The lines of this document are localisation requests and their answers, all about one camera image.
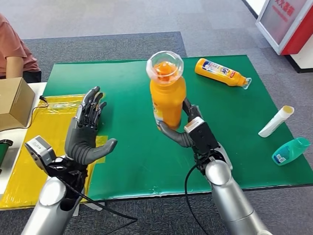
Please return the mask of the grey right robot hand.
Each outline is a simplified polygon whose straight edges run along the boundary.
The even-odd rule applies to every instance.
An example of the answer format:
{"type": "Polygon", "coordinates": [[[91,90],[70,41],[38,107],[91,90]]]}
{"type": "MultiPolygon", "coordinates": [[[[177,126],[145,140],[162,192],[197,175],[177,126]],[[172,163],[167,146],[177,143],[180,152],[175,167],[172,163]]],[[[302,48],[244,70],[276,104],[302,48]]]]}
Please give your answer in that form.
{"type": "MultiPolygon", "coordinates": [[[[201,117],[200,109],[198,105],[191,104],[187,98],[185,98],[183,102],[182,110],[183,110],[188,117],[188,122],[193,120],[195,117],[201,117]]],[[[195,143],[192,138],[186,132],[179,133],[176,130],[170,128],[167,124],[164,121],[160,121],[158,125],[161,132],[165,136],[185,148],[193,147],[195,143]]]]}

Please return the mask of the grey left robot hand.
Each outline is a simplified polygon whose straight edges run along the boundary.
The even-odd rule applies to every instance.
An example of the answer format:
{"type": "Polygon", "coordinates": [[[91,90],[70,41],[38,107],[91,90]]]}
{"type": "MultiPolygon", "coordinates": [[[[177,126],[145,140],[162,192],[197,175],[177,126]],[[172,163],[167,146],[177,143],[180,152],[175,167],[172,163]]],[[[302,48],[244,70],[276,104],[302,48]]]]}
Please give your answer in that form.
{"type": "Polygon", "coordinates": [[[115,148],[118,141],[115,138],[96,146],[101,113],[106,105],[106,101],[100,102],[103,97],[99,86],[84,95],[69,126],[65,143],[66,156],[81,165],[89,165],[115,148]]]}

